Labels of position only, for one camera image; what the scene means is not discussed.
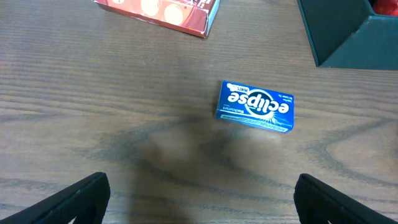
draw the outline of eclipse mints box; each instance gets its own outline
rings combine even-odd
[[[105,10],[206,38],[220,0],[94,0]]]
[[[216,118],[287,133],[294,126],[294,97],[223,81]]]

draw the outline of black circle on logo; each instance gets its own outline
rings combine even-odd
[[[256,99],[251,100],[251,103],[254,103],[254,106],[248,105],[248,108],[250,111],[252,111],[254,114],[258,114],[260,116],[269,114],[269,112],[271,112],[269,109],[266,109],[266,112],[262,111],[262,108],[264,107],[266,100],[269,100],[269,102],[272,101],[271,98],[267,94],[259,92],[259,91],[250,93],[249,98],[248,98],[248,103],[249,103],[249,100],[251,97],[256,98]]]

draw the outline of wooden surface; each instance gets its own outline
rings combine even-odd
[[[315,68],[295,0],[224,0],[207,40],[89,0],[0,21],[0,218],[102,171],[104,223],[298,223],[306,172],[398,220],[398,72]],[[294,130],[213,119],[222,79],[293,94]]]

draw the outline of wooden table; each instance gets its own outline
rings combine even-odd
[[[102,171],[104,223],[298,223],[306,172],[398,220],[398,72],[315,68],[295,0],[224,0],[207,40],[90,1],[0,20],[0,218]],[[294,130],[215,120],[223,79],[293,94]]]

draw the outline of teal box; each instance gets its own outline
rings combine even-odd
[[[317,67],[398,70],[398,17],[368,0],[297,0]]]

